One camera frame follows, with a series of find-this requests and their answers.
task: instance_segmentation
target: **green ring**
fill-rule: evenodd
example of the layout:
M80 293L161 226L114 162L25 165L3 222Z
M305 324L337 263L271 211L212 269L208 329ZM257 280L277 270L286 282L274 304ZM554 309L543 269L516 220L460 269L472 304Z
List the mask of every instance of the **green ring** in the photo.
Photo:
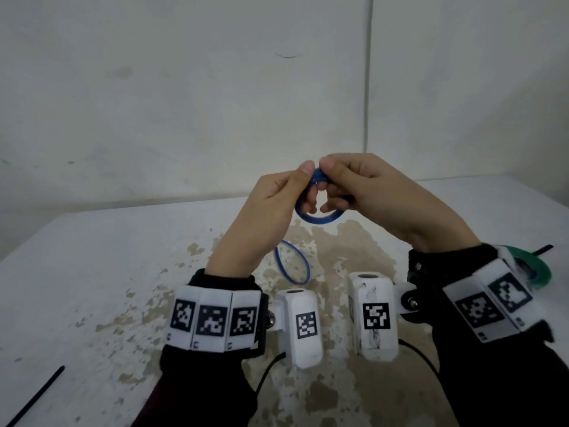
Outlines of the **green ring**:
M534 278L528 279L531 287L538 289L544 287L551 281L551 270L545 262L529 251L518 249L517 247L506 246L514 258L523 260L533 271L536 272Z

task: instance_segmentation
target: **fingernail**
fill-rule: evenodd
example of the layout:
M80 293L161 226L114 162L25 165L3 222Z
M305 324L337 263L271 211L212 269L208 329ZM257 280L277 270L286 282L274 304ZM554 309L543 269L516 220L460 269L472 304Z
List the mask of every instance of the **fingernail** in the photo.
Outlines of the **fingernail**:
M311 160L306 160L306 162L301 164L298 167L298 169L300 169L302 172L304 172L307 175L312 175L312 173L314 172L314 164L312 163Z
M334 166L334 160L332 160L330 156L322 157L319 165L322 169L332 169L332 166Z

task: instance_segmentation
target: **person's right hand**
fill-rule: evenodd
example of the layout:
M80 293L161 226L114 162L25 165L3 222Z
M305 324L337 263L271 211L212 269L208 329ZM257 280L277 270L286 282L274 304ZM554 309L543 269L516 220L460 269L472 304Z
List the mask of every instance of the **person's right hand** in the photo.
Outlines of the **person's right hand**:
M331 154L319 165L331 180L322 212L355 209L423 253L480 245L455 211L374 154Z

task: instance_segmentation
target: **black sleeve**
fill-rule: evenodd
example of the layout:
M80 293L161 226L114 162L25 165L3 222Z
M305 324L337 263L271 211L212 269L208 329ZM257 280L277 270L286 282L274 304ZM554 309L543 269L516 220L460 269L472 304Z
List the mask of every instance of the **black sleeve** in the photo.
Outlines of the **black sleeve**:
M481 343L442 287L471 275L498 257L494 247L449 253L409 253L409 281L418 288L420 313L412 322L433 326L440 380L462 427L565 423L569 369L545 345L545 321L512 337Z
M215 277L199 270L193 286L260 290L254 277ZM247 382L241 360L210 352L184 351L165 345L162 377L132 427L246 426L257 410L257 396Z

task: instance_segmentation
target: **white wrist-mounted marker band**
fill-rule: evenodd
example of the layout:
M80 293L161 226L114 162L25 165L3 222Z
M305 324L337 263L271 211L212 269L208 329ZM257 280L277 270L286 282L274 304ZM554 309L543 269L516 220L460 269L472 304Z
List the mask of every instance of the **white wrist-mounted marker band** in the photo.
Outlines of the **white wrist-mounted marker band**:
M443 291L482 343L519 334L545 317L506 258L495 259Z
M261 294L258 290L179 287L166 344L198 352L253 348Z

